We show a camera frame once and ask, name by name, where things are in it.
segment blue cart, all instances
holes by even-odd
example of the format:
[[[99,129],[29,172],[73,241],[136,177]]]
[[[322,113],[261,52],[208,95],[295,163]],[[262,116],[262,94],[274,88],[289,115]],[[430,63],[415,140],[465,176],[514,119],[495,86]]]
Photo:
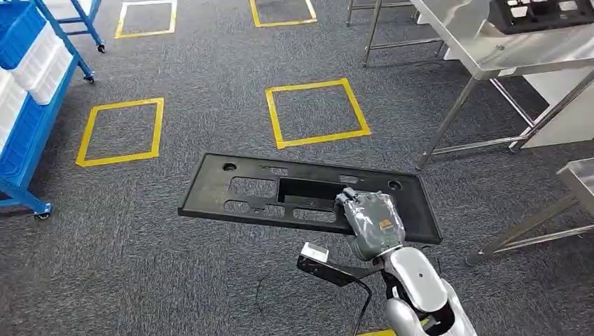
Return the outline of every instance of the blue cart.
[[[43,1],[32,0],[32,3],[37,6],[52,25],[55,33],[64,41],[65,46],[73,55],[73,58],[52,101],[48,105],[38,105],[29,94],[22,105],[8,140],[0,152],[0,192],[3,192],[9,197],[8,199],[0,200],[0,207],[22,205],[33,210],[36,219],[47,219],[52,211],[52,204],[43,202],[33,196],[27,190],[29,182],[39,163],[41,153],[50,136],[57,112],[60,109],[76,67],[82,69],[84,79],[87,82],[93,83],[95,79],[92,70],[68,39],[66,33],[60,28],[59,22],[51,15]],[[14,8],[27,6],[25,4],[28,3],[26,1],[0,2],[0,13],[4,17],[10,17],[11,11],[14,12]],[[36,20],[39,21],[38,18],[27,20],[23,17],[17,17],[14,20],[12,26],[3,32],[4,37],[0,39],[2,43],[8,44],[8,46],[0,45],[0,49],[4,52],[0,52],[0,57],[22,56],[23,48],[26,52],[26,47],[23,46],[22,42],[30,38],[21,35],[26,28],[34,29],[38,25]]]
[[[89,14],[85,13],[81,4],[78,0],[70,0],[72,2],[72,6],[76,9],[78,13],[78,17],[69,17],[66,19],[60,19],[58,22],[60,24],[70,24],[70,23],[84,23],[87,27],[87,30],[80,30],[80,31],[69,31],[67,35],[82,35],[82,34],[90,34],[93,40],[95,40],[95,44],[97,44],[97,51],[100,53],[105,53],[105,45],[103,40],[99,37],[97,30],[93,26],[93,22],[95,21],[95,16],[97,16],[97,11],[99,11],[99,7],[101,6],[101,0],[92,0],[91,8]]]

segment white plastic bin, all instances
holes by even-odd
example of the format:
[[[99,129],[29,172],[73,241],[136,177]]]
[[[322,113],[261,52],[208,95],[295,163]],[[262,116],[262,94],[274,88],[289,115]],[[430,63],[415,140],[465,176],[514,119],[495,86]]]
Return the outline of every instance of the white plastic bin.
[[[57,37],[51,24],[47,22],[18,66],[11,70],[17,83],[26,90],[32,89],[48,68],[52,51],[61,43],[62,39]]]
[[[63,43],[56,45],[50,54],[48,67],[35,82],[33,88],[29,89],[29,93],[37,104],[47,105],[52,101],[71,62],[72,54],[66,49],[66,46]]]
[[[56,20],[80,17],[70,0],[45,0],[44,3]],[[92,0],[78,0],[78,3],[81,5],[83,11],[85,11],[85,14],[89,15]]]
[[[27,91],[15,82],[8,71],[0,69],[0,153],[11,134],[25,98]]]

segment rectangular hole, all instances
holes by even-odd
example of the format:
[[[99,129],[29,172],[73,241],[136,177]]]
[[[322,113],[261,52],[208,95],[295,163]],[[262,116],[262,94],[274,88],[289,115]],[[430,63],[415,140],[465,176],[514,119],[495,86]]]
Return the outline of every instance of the rectangular hole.
[[[238,196],[274,197],[277,184],[272,180],[260,178],[234,177],[231,179],[229,191]]]
[[[315,208],[333,208],[336,195],[345,187],[345,184],[340,183],[281,178],[278,202]]]
[[[234,214],[245,214],[249,210],[249,204],[241,201],[227,201],[223,208],[227,212],[233,212]]]
[[[306,221],[316,221],[325,223],[336,222],[336,214],[332,211],[309,210],[309,209],[294,209],[293,217],[303,219]]]
[[[282,218],[284,217],[284,206],[267,204],[262,211],[262,214],[270,217]]]
[[[359,181],[363,181],[362,178],[350,175],[340,175],[340,182],[342,183],[357,183]]]
[[[289,170],[287,168],[281,167],[269,167],[269,166],[260,166],[262,169],[267,169],[271,174],[276,176],[287,176],[289,175]]]

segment gray glove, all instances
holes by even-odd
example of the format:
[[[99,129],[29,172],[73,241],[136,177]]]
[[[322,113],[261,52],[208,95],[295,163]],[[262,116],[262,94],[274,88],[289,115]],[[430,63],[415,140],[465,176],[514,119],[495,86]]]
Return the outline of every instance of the gray glove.
[[[346,239],[358,259],[369,261],[404,242],[404,225],[392,196],[345,188],[336,201],[345,208],[354,231]]]

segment black cable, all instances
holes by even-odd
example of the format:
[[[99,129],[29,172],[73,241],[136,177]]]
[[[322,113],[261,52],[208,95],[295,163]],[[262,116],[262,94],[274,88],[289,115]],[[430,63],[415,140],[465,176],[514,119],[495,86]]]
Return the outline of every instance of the black cable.
[[[367,310],[367,306],[369,306],[369,302],[371,301],[371,296],[373,296],[373,293],[371,292],[371,289],[369,289],[369,287],[363,281],[357,279],[354,282],[357,285],[359,285],[360,287],[362,287],[365,291],[367,291],[367,300],[365,300],[365,303],[363,304],[363,308],[361,308],[361,313],[359,314],[359,318],[357,319],[357,324],[354,326],[353,336],[357,336],[357,333],[359,332],[359,325],[361,324],[363,315],[365,314],[365,311]]]

